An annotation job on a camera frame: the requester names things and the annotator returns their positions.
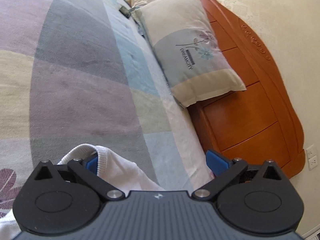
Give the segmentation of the white printed sweatshirt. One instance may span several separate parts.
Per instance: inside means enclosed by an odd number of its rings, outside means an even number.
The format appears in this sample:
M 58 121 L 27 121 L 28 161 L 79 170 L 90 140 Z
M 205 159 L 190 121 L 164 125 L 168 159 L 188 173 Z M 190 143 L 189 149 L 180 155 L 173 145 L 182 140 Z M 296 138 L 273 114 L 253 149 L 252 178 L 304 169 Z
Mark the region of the white printed sweatshirt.
M 136 163 L 129 161 L 104 146 L 81 144 L 57 155 L 59 164 L 74 158 L 86 158 L 98 154 L 94 163 L 94 174 L 128 194 L 131 190 L 163 191 Z M 21 187 L 33 171 L 31 148 L 8 149 L 1 146 L 1 239 L 14 239 L 20 228 L 12 212 L 12 204 Z

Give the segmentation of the wooden headboard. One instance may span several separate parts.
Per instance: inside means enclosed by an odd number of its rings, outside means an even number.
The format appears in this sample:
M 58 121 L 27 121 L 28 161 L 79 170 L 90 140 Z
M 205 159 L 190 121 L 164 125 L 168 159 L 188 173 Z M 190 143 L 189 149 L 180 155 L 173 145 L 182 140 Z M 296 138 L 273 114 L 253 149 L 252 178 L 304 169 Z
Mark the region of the wooden headboard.
M 211 179 L 207 150 L 239 157 L 251 165 L 274 160 L 289 178 L 304 167 L 303 129 L 280 72 L 263 42 L 238 16 L 217 0 L 201 0 L 220 50 L 246 86 L 185 108 L 191 135 L 170 124 L 193 186 Z

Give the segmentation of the patchwork pastel bed sheet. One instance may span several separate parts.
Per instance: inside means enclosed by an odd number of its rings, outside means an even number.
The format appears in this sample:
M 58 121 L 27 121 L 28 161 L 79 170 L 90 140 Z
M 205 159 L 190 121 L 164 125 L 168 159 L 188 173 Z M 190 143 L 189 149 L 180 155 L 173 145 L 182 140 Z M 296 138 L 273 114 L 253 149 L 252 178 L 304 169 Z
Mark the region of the patchwork pastel bed sheet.
M 165 190 L 211 180 L 124 0 L 1 0 L 1 215 L 42 159 L 105 146 Z

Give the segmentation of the front pastel pillow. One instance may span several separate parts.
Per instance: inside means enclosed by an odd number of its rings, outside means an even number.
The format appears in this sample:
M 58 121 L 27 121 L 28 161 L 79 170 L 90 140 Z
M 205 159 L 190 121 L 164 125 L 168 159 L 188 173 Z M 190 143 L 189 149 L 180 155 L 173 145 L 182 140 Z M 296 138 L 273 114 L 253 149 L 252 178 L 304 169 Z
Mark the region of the front pastel pillow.
M 136 15 L 183 108 L 246 90 L 220 50 L 201 0 L 157 0 L 138 8 Z

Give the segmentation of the black remote control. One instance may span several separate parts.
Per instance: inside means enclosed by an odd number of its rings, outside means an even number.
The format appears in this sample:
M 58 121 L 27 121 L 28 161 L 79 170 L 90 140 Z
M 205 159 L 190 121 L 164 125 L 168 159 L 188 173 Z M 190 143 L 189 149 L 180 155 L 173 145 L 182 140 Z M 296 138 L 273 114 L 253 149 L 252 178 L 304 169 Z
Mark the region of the black remote control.
M 131 17 L 131 12 L 129 11 L 129 9 L 127 9 L 124 6 L 121 6 L 119 8 L 119 11 L 121 12 L 122 15 L 124 15 L 126 18 L 130 18 Z

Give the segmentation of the white wall socket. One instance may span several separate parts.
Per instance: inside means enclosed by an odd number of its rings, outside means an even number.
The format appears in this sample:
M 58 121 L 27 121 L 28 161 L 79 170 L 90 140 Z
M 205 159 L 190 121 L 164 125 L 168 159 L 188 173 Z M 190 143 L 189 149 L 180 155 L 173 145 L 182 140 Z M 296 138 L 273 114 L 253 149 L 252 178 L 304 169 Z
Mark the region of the white wall socket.
M 309 170 L 311 171 L 318 165 L 317 149 L 315 145 L 311 145 L 305 151 L 308 159 Z

